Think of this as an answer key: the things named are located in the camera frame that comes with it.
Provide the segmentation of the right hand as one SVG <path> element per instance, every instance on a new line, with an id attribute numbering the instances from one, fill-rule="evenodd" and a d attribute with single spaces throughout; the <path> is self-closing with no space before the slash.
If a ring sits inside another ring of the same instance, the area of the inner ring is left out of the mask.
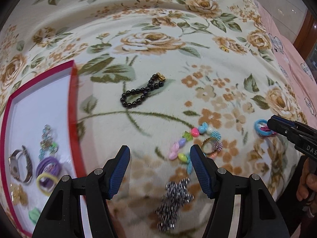
<path id="1" fill-rule="evenodd" d="M 310 158 L 303 166 L 299 186 L 297 189 L 297 199 L 301 202 L 307 200 L 310 202 L 309 210 L 312 215 L 316 215 L 316 175 L 310 169 Z"/>

